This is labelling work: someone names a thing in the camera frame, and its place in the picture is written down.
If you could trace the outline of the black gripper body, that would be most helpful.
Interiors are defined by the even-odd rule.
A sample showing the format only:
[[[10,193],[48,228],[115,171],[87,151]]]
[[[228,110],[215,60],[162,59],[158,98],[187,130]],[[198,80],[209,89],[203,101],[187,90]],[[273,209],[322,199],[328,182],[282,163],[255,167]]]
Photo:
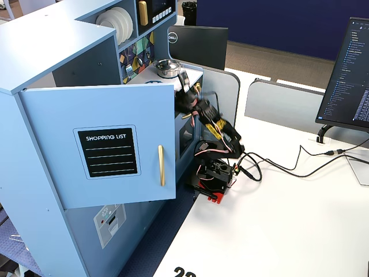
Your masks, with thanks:
[[[199,112],[199,90],[194,87],[187,92],[184,89],[177,91],[175,94],[175,111],[182,114],[192,114]]]

